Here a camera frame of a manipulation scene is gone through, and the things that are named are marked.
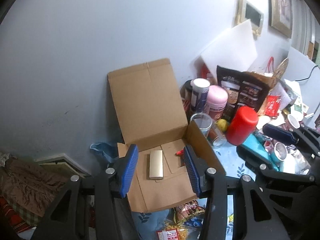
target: yellow fruit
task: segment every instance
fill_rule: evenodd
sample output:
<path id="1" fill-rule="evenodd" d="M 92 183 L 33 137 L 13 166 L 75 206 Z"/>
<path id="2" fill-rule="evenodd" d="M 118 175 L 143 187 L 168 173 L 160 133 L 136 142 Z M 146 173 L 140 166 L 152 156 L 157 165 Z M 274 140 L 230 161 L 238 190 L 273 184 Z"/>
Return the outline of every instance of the yellow fruit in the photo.
<path id="1" fill-rule="evenodd" d="M 219 129 L 220 129 L 222 132 L 227 131 L 228 126 L 229 126 L 227 120 L 225 120 L 225 119 L 220 119 L 220 120 L 218 120 L 218 121 L 217 121 L 217 125 L 218 125 Z"/>

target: pink lid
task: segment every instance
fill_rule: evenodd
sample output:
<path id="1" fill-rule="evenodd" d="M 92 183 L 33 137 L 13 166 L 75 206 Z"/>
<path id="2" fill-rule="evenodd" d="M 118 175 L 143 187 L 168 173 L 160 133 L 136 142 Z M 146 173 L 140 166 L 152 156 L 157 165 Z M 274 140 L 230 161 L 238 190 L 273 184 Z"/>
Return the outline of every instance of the pink lid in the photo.
<path id="1" fill-rule="evenodd" d="M 209 104 L 215 104 L 217 106 L 223 106 L 228 101 L 229 94 L 228 92 L 219 86 L 210 86 L 207 102 Z"/>

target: metal bolt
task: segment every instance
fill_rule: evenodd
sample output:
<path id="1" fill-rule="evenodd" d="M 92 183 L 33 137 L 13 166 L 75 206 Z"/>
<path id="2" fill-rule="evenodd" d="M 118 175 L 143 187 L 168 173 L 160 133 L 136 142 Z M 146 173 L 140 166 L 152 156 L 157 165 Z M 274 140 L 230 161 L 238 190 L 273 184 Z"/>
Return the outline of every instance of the metal bolt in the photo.
<path id="1" fill-rule="evenodd" d="M 261 170 L 265 170 L 266 168 L 267 168 L 267 165 L 265 165 L 264 163 L 260 165 Z"/>
<path id="2" fill-rule="evenodd" d="M 115 169 L 114 168 L 107 168 L 106 169 L 106 174 L 114 174 L 115 173 Z"/>
<path id="3" fill-rule="evenodd" d="M 79 180 L 79 176 L 78 175 L 73 175 L 71 176 L 71 181 L 78 181 Z"/>
<path id="4" fill-rule="evenodd" d="M 217 170 L 215 168 L 208 168 L 207 172 L 210 174 L 215 174 L 217 172 Z"/>
<path id="5" fill-rule="evenodd" d="M 249 175 L 243 175 L 242 179 L 246 182 L 249 182 L 251 180 L 251 177 Z"/>

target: gold power bank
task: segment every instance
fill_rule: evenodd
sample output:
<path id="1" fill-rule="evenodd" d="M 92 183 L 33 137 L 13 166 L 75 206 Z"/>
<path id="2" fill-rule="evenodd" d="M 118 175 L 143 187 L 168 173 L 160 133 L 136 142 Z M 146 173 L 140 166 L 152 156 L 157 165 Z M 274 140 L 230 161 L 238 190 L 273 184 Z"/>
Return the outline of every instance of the gold power bank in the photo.
<path id="1" fill-rule="evenodd" d="M 156 150 L 150 153 L 150 179 L 163 179 L 162 151 Z"/>

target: open cardboard box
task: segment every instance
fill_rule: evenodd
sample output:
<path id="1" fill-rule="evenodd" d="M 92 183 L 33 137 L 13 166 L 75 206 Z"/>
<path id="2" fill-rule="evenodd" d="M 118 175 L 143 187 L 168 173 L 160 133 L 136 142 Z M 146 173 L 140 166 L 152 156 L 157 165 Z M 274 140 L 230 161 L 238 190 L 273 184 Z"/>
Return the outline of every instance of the open cardboard box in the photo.
<path id="1" fill-rule="evenodd" d="M 197 156 L 225 174 L 207 139 L 195 122 L 188 125 L 179 87 L 169 59 L 119 69 L 108 74 L 124 144 L 119 156 L 136 144 L 139 158 L 128 200 L 132 211 L 153 212 L 196 198 L 188 173 L 175 153 L 190 144 Z M 149 155 L 163 151 L 164 179 L 149 179 Z"/>

